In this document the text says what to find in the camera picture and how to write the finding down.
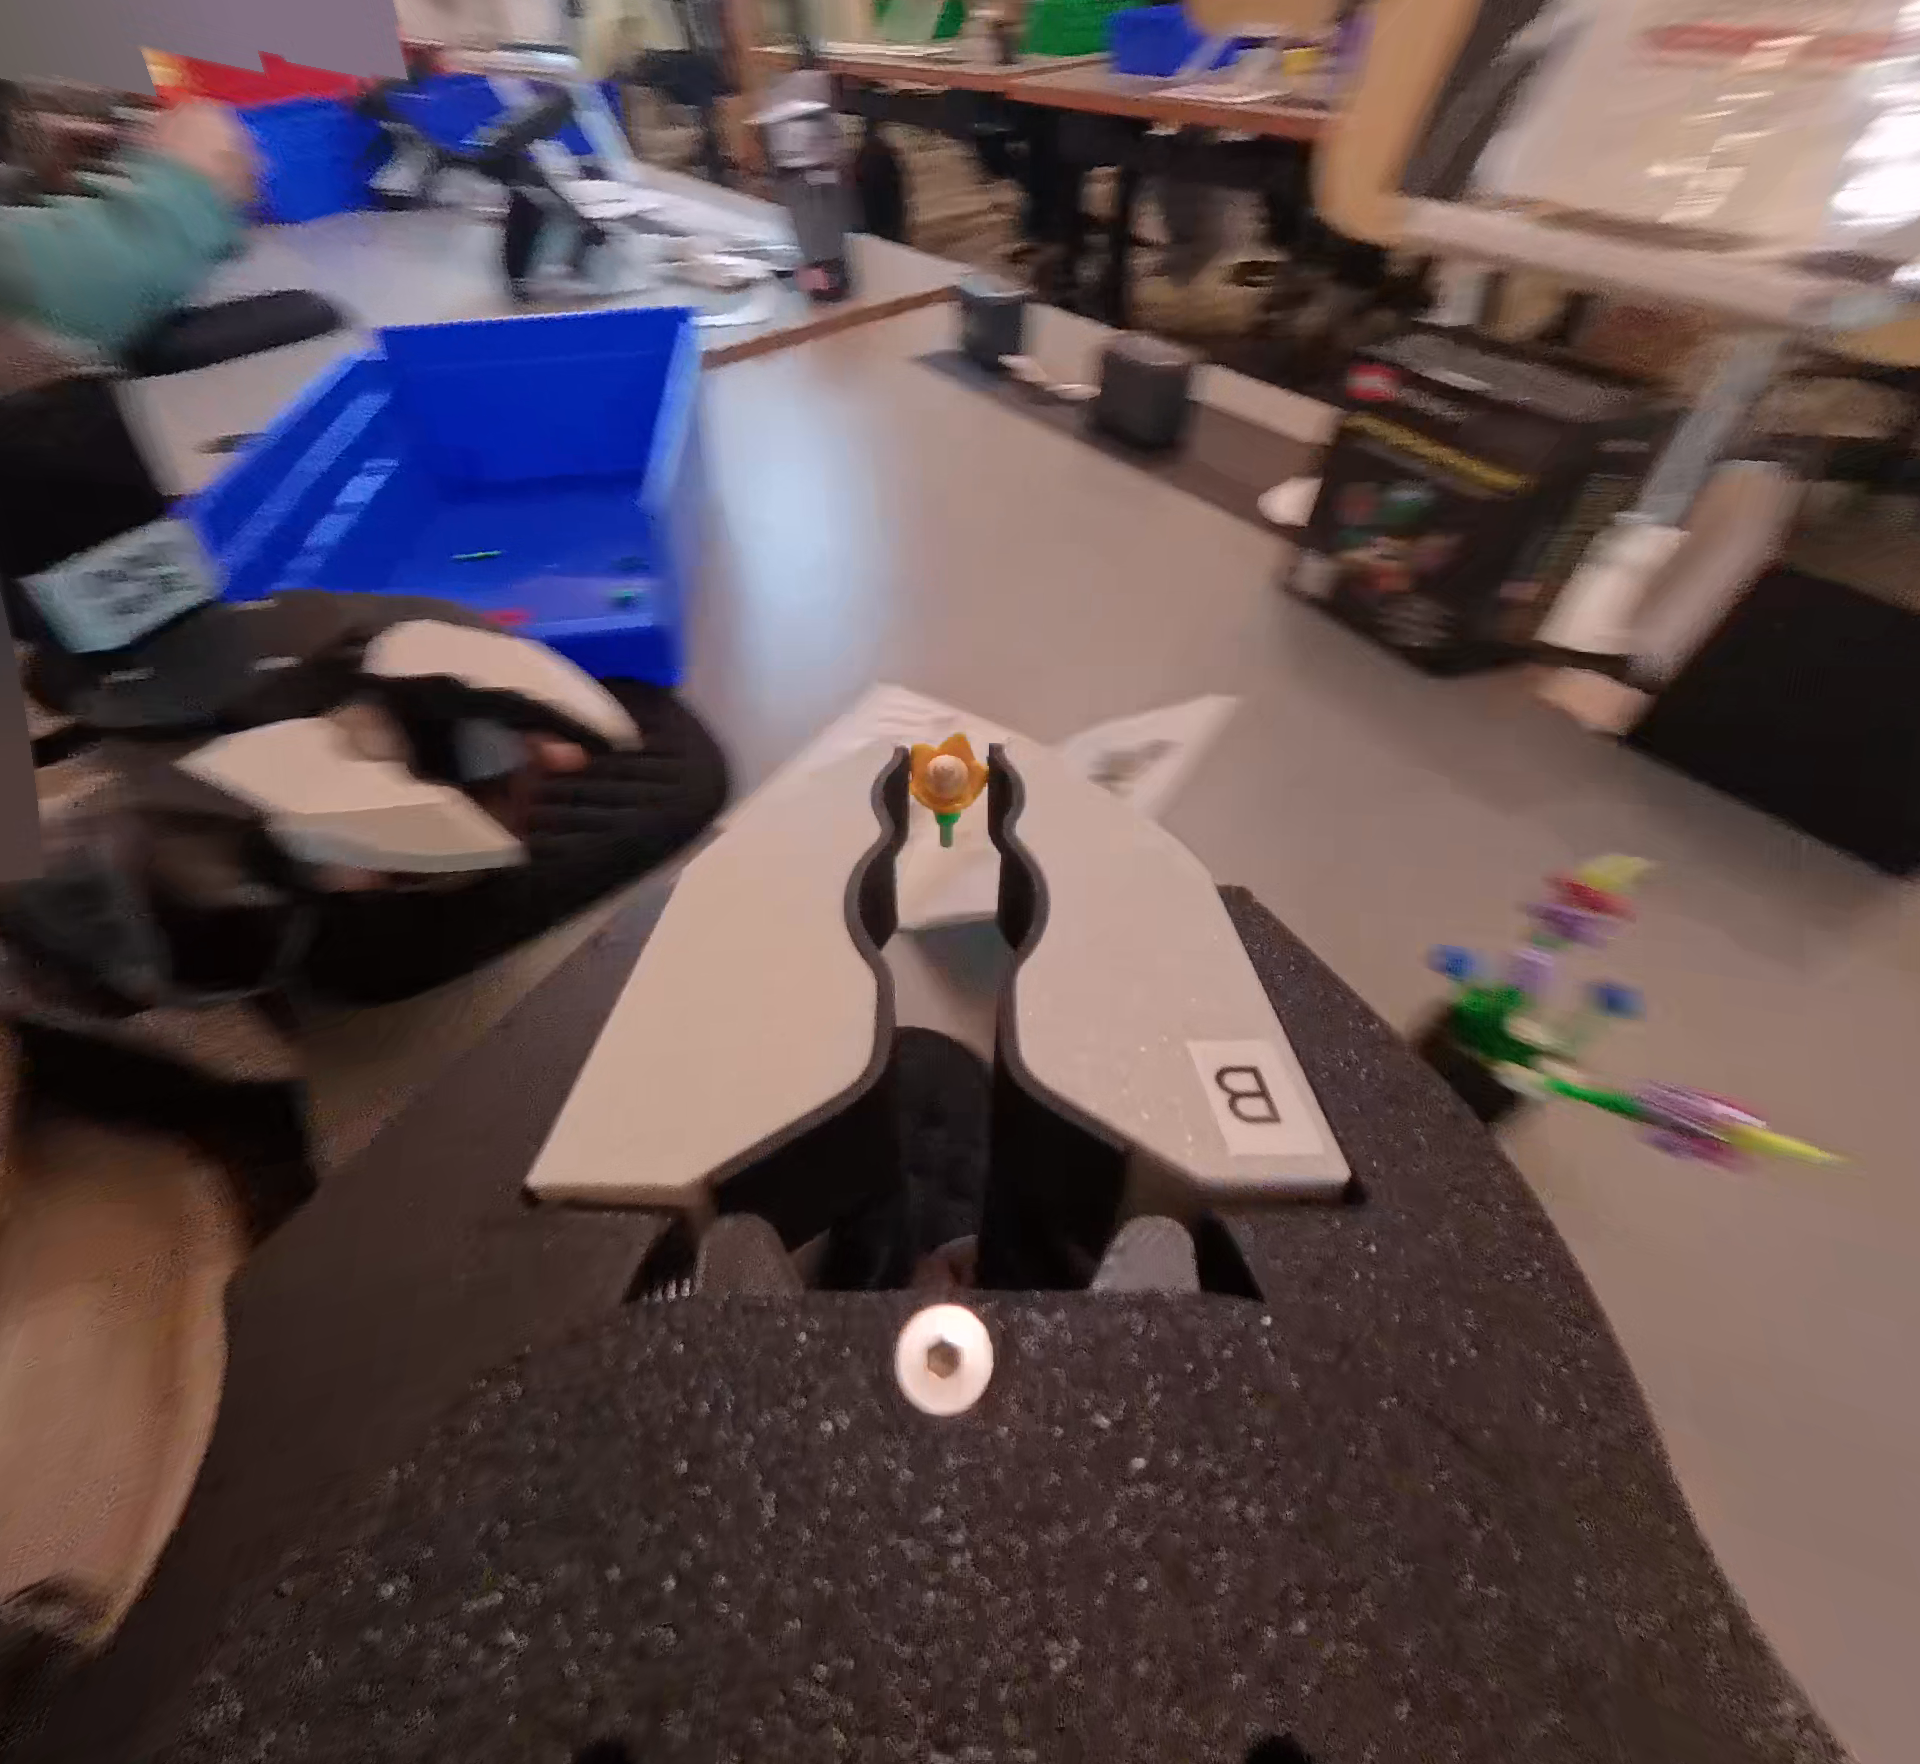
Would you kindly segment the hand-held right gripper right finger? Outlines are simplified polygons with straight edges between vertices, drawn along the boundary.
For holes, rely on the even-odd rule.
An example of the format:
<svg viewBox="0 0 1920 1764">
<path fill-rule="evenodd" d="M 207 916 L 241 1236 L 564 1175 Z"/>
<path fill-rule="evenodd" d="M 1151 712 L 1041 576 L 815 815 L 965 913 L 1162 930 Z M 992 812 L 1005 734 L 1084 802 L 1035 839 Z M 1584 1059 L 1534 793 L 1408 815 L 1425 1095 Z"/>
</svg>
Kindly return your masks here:
<svg viewBox="0 0 1920 1764">
<path fill-rule="evenodd" d="M 1342 1200 L 1351 1168 L 1209 867 L 1028 742 L 992 747 L 997 1068 L 1017 1155 L 1097 1211 Z"/>
</svg>

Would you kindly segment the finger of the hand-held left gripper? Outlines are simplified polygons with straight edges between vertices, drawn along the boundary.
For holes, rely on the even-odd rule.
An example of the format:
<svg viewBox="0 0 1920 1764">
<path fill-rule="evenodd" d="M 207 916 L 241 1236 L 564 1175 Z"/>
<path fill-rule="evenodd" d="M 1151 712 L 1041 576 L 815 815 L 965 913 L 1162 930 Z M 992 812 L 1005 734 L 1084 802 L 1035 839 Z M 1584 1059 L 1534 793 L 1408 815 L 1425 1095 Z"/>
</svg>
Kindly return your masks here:
<svg viewBox="0 0 1920 1764">
<path fill-rule="evenodd" d="M 487 623 L 407 619 L 379 630 L 359 656 L 359 672 L 385 686 L 444 680 L 458 694 L 527 707 L 532 733 L 575 733 L 602 749 L 638 749 L 629 710 L 558 649 Z"/>
<path fill-rule="evenodd" d="M 464 793 L 357 753 L 327 717 L 207 742 L 178 770 L 249 812 L 304 867 L 451 879 L 527 863 L 519 839 Z"/>
</svg>

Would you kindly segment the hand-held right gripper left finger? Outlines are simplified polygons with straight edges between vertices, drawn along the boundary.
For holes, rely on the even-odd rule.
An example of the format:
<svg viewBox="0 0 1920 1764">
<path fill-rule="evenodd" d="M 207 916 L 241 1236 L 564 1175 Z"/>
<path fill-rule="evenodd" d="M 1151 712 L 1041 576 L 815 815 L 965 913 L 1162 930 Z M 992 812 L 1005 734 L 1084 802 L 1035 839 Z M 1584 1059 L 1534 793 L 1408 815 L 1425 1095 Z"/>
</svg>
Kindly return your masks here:
<svg viewBox="0 0 1920 1764">
<path fill-rule="evenodd" d="M 527 1173 L 532 1200 L 704 1213 L 878 1086 L 908 765 L 868 743 L 785 777 L 679 869 Z"/>
</svg>

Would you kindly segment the yellow toy flower piece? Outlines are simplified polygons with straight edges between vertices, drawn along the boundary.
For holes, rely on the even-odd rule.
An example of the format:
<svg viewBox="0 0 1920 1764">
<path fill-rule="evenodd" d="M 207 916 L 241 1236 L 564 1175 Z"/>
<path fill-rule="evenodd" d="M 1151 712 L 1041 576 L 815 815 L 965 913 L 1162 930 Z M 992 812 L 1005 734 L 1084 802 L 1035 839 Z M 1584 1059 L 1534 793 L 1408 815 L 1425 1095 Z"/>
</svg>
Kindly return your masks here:
<svg viewBox="0 0 1920 1764">
<path fill-rule="evenodd" d="M 989 789 L 989 770 L 965 733 L 908 747 L 908 797 L 931 819 L 939 850 L 955 847 L 961 820 Z"/>
</svg>

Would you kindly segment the black round cushion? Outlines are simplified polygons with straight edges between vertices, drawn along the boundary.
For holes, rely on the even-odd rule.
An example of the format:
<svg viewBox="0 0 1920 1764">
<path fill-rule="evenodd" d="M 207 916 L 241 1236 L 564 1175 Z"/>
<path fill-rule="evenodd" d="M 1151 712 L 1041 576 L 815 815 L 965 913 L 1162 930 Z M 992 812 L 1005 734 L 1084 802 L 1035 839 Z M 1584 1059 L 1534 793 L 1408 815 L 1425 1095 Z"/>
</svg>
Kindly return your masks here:
<svg viewBox="0 0 1920 1764">
<path fill-rule="evenodd" d="M 447 880 L 329 889 L 311 913 L 301 988 L 329 1003 L 384 1006 L 455 985 L 679 859 L 724 815 L 732 770 L 684 699 L 609 679 L 638 747 L 591 749 L 534 777 L 527 862 Z"/>
</svg>

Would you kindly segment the toy instruction booklet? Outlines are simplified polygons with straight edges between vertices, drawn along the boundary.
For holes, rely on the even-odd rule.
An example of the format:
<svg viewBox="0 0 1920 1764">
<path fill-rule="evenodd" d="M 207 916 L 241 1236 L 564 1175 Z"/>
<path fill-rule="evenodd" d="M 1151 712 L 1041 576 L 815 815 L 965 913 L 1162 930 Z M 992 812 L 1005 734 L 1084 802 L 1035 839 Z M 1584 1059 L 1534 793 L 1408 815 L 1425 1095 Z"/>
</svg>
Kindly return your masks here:
<svg viewBox="0 0 1920 1764">
<path fill-rule="evenodd" d="M 1235 694 L 1197 694 L 1182 703 L 1121 716 L 1052 743 L 1052 756 L 1104 793 L 1148 819 L 1159 819 L 1185 786 L 1237 712 Z M 839 765 L 867 749 L 945 743 L 962 734 L 984 765 L 1012 729 L 955 710 L 905 686 L 874 684 L 798 753 L 785 776 Z M 985 803 L 969 807 L 951 840 L 935 819 L 908 807 L 908 839 L 898 863 L 899 930 L 937 933 L 974 926 L 997 916 L 997 850 L 985 830 Z"/>
</svg>

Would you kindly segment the large blue plastic bin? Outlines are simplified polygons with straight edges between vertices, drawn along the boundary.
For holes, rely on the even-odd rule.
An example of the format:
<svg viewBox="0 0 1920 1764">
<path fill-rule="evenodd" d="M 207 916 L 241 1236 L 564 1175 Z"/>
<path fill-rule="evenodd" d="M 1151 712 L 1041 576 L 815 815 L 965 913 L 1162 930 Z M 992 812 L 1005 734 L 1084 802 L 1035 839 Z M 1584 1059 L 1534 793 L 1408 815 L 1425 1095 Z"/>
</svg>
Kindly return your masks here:
<svg viewBox="0 0 1920 1764">
<path fill-rule="evenodd" d="M 704 477 L 697 321 L 639 306 L 384 329 L 184 513 L 232 599 L 529 609 L 591 679 L 679 686 Z M 652 609 L 609 607 L 632 580 Z"/>
</svg>

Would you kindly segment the toy brick flower bouquet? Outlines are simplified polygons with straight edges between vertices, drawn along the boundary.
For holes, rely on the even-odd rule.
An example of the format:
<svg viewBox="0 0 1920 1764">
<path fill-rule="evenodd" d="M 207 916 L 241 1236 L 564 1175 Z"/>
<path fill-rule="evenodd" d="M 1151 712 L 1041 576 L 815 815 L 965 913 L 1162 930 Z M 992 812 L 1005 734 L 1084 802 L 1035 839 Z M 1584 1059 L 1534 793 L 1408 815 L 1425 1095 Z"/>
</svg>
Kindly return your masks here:
<svg viewBox="0 0 1920 1764">
<path fill-rule="evenodd" d="M 1651 863 L 1598 855 L 1552 873 L 1522 907 L 1522 936 L 1501 959 L 1439 945 L 1428 970 L 1447 1000 L 1415 1036 L 1415 1052 L 1469 1106 L 1478 1125 L 1507 1126 L 1522 1109 L 1571 1103 L 1632 1126 L 1668 1159 L 1721 1173 L 1784 1163 L 1812 1173 L 1842 1168 L 1838 1153 L 1771 1129 L 1762 1116 L 1672 1082 L 1612 1082 L 1591 1049 L 1612 1028 L 1647 1015 L 1642 993 L 1618 977 L 1579 975 L 1638 920 Z"/>
</svg>

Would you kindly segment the white plastic bag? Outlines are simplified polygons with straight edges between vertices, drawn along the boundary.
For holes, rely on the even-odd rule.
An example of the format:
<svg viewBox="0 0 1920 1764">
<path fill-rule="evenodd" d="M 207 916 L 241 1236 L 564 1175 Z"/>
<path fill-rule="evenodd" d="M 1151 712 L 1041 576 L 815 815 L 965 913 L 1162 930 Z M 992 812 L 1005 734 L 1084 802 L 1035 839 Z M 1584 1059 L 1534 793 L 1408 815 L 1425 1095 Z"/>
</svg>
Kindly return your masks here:
<svg viewBox="0 0 1920 1764">
<path fill-rule="evenodd" d="M 609 296 L 679 306 L 707 331 L 775 324 L 784 274 L 801 260 L 784 217 L 755 217 L 699 196 L 602 186 L 602 231 L 588 284 Z"/>
</svg>

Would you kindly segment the red bin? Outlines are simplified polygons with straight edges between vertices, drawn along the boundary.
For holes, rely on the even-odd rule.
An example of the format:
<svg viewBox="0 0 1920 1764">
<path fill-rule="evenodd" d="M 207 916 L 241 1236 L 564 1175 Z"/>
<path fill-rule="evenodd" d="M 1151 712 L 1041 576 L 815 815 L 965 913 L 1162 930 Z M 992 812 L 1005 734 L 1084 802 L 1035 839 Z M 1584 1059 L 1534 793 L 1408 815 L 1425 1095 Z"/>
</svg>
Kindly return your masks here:
<svg viewBox="0 0 1920 1764">
<path fill-rule="evenodd" d="M 219 104 L 232 111 L 255 111 L 292 100 L 357 100 L 375 83 L 371 75 L 298 65 L 278 54 L 257 54 L 255 65 L 222 65 L 164 50 L 142 50 L 141 54 L 152 75 L 154 100 L 164 110 L 178 110 L 189 100 Z"/>
</svg>

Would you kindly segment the person's tan trouser leg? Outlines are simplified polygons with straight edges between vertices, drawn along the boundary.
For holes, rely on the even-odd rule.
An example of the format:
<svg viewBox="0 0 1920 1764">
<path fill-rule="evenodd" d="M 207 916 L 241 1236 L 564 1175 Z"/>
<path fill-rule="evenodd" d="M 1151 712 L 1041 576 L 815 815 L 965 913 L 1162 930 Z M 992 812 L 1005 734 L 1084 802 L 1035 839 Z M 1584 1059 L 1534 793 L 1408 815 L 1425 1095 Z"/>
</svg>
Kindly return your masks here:
<svg viewBox="0 0 1920 1764">
<path fill-rule="evenodd" d="M 228 1179 L 175 1142 L 54 1125 L 4 1192 L 4 1655 L 104 1651 L 215 1438 Z"/>
</svg>

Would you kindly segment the dark box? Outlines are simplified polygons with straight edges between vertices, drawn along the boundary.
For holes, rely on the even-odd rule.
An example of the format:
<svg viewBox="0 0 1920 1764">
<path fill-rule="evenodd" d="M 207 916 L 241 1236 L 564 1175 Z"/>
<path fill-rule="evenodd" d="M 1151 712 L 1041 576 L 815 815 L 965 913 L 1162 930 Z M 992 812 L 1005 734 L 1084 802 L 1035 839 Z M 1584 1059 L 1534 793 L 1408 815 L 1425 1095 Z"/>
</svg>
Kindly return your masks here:
<svg viewBox="0 0 1920 1764">
<path fill-rule="evenodd" d="M 1917 876 L 1917 613 L 1765 569 L 1622 743 L 1881 876 Z"/>
</svg>

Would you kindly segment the grey metal stand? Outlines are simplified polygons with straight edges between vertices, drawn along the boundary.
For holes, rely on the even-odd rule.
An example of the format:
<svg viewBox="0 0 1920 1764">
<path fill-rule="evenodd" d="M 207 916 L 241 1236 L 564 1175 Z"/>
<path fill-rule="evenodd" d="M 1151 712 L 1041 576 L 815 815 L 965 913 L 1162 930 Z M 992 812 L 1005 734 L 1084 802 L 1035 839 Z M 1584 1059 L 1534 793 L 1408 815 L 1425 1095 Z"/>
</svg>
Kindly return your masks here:
<svg viewBox="0 0 1920 1764">
<path fill-rule="evenodd" d="M 1531 642 L 1531 694 L 1584 733 L 1619 737 L 1697 659 L 1775 564 L 1799 480 L 1748 454 L 1788 331 L 1747 329 L 1672 431 L 1638 501 L 1579 554 Z"/>
</svg>

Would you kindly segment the wooden table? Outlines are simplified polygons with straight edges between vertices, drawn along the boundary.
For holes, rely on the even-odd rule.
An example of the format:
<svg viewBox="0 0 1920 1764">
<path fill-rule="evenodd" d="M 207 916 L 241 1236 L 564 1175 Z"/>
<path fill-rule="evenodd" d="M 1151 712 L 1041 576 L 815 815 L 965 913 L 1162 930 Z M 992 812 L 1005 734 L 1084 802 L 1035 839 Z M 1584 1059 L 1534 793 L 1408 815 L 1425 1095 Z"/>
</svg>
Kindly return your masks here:
<svg viewBox="0 0 1920 1764">
<path fill-rule="evenodd" d="M 1009 65 L 974 64 L 951 50 L 885 44 L 822 44 L 817 54 L 847 93 L 905 97 L 898 121 L 927 121 L 935 100 L 951 97 L 962 104 L 962 121 L 992 104 L 1275 144 L 1317 144 L 1337 126 L 1335 110 L 1297 95 L 1131 78 L 1094 54 L 1031 57 Z"/>
</svg>

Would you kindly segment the wood framed board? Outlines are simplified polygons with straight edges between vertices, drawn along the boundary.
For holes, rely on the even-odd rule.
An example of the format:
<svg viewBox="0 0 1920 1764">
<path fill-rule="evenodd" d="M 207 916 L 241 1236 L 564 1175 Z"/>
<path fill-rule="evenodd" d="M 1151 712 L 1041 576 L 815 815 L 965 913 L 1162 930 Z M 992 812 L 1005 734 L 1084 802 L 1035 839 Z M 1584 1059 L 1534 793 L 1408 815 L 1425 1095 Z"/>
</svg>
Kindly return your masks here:
<svg viewBox="0 0 1920 1764">
<path fill-rule="evenodd" d="M 1917 318 L 1917 0 L 1367 0 L 1349 238 L 1809 331 Z"/>
</svg>

